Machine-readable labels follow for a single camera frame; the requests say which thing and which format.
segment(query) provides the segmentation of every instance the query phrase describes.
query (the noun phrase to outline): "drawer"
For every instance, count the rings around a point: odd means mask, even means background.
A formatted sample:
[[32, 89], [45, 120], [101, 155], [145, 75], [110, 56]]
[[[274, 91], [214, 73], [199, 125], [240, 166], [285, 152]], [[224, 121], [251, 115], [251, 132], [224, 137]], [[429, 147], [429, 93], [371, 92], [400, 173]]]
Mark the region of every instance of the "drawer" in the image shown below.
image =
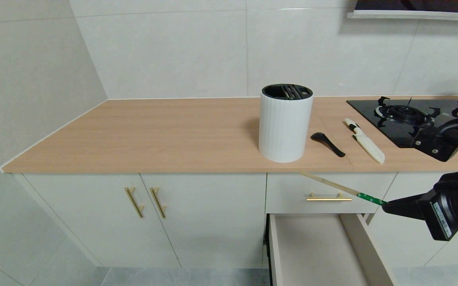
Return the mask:
[[[396, 173], [318, 173], [326, 180], [383, 199]], [[266, 213], [375, 213], [378, 205], [342, 192], [352, 201], [306, 201], [315, 197], [336, 197], [341, 192], [297, 173], [268, 174]]]
[[273, 286], [398, 286], [360, 214], [270, 215]]

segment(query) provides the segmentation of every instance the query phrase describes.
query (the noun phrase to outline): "open drawer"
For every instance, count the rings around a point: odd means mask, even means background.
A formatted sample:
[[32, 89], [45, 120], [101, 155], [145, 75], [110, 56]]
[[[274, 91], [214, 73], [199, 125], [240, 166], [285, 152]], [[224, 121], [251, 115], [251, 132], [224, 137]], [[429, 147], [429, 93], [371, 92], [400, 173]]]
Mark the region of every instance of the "open drawer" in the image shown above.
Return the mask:
[[270, 215], [273, 286], [398, 286], [360, 214]]

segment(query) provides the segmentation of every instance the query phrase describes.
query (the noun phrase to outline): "white tiled wall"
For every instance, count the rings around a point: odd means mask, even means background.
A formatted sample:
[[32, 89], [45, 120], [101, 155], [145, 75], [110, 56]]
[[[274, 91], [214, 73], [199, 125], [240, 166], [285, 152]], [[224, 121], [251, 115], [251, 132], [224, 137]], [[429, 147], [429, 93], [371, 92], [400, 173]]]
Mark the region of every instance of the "white tiled wall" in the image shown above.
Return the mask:
[[245, 96], [245, 11], [78, 18], [109, 98]]
[[458, 94], [458, 22], [347, 0], [70, 0], [109, 98]]
[[[0, 166], [107, 99], [67, 0], [0, 0]], [[0, 172], [0, 285], [100, 285], [97, 268]]]

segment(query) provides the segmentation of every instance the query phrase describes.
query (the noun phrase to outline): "wooden stick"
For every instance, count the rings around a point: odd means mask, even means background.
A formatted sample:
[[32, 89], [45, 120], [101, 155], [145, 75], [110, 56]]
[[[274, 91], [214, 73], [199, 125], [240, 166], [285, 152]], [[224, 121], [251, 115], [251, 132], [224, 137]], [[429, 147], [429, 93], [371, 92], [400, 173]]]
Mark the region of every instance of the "wooden stick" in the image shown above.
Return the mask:
[[328, 185], [330, 187], [334, 187], [334, 188], [339, 189], [341, 191], [347, 192], [347, 193], [349, 193], [351, 195], [355, 195], [357, 197], [358, 197], [358, 194], [360, 193], [360, 192], [358, 192], [356, 190], [353, 190], [353, 189], [350, 189], [348, 187], [339, 185], [339, 184], [334, 183], [332, 181], [328, 181], [328, 180], [323, 179], [322, 177], [318, 177], [318, 176], [316, 176], [314, 174], [309, 174], [309, 173], [302, 172], [302, 171], [298, 171], [298, 173], [304, 175], [305, 177], [308, 177], [308, 178], [314, 179], [314, 180], [316, 180], [318, 182], [324, 183], [325, 185]]

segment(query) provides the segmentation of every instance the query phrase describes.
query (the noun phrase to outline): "black glass cooktop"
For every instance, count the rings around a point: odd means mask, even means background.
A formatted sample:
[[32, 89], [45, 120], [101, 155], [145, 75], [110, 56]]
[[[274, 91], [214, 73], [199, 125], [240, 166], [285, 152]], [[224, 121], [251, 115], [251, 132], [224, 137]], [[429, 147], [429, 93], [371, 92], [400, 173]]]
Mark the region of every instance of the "black glass cooktop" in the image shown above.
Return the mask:
[[413, 138], [427, 126], [458, 118], [457, 99], [347, 100], [400, 148], [412, 148]]

